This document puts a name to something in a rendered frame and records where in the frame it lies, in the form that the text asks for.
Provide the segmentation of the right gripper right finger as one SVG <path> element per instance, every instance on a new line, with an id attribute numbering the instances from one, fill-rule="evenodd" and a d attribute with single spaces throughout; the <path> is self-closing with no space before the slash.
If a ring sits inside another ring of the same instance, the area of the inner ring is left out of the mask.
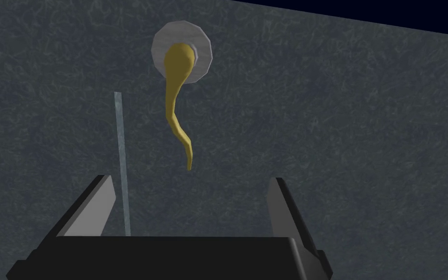
<path id="1" fill-rule="evenodd" d="M 273 235 L 293 238 L 308 252 L 318 257 L 318 250 L 284 179 L 271 178 L 266 200 Z"/>

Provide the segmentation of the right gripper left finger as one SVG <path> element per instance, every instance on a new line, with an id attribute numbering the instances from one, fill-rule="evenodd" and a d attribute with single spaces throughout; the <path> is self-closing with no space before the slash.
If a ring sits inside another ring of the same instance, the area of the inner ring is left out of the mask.
<path id="1" fill-rule="evenodd" d="M 101 236 L 116 200 L 110 175 L 99 175 L 86 187 L 47 237 Z"/>

